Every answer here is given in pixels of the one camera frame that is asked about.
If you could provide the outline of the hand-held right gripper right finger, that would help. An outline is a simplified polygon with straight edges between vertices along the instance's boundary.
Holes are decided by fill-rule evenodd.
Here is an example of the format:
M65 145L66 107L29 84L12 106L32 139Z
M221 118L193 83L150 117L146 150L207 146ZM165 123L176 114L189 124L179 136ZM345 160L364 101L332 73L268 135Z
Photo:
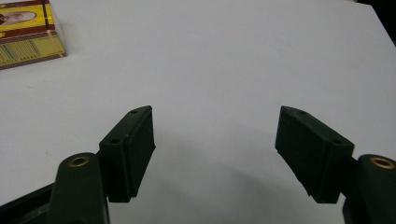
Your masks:
M346 224L396 224L396 161L352 157L354 144L309 113L281 106L275 148L316 203L337 203Z

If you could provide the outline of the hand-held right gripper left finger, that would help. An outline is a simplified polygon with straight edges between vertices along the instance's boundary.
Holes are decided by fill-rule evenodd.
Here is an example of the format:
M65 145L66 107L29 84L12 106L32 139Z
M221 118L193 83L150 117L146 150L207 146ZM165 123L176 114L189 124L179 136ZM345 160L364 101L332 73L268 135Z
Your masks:
M108 205L137 195L155 149L152 107L129 111L96 153L64 159L57 171L46 224L110 224Z

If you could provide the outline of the yellow and maroon box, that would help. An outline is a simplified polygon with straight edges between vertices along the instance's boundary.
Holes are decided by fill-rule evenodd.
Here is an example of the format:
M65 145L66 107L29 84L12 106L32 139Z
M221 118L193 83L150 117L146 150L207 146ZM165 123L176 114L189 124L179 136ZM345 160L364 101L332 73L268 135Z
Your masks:
M66 56L50 0L0 3L0 70Z

